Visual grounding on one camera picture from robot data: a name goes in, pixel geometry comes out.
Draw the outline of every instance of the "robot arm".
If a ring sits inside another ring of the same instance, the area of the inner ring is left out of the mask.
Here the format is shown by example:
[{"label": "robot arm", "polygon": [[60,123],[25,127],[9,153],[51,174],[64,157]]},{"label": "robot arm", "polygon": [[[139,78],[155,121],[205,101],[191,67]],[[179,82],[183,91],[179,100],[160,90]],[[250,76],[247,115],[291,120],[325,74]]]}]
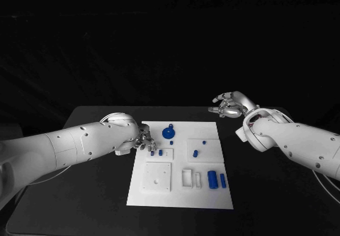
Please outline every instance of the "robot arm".
[{"label": "robot arm", "polygon": [[0,142],[0,209],[21,189],[48,173],[113,151],[124,155],[139,146],[157,149],[146,124],[139,127],[124,113],[107,119]]},{"label": "robot arm", "polygon": [[241,140],[248,141],[258,151],[279,147],[293,161],[340,180],[340,135],[294,123],[279,110],[260,108],[241,92],[225,94],[214,99],[222,103],[209,111],[219,113],[221,117],[245,115],[237,131]]}]

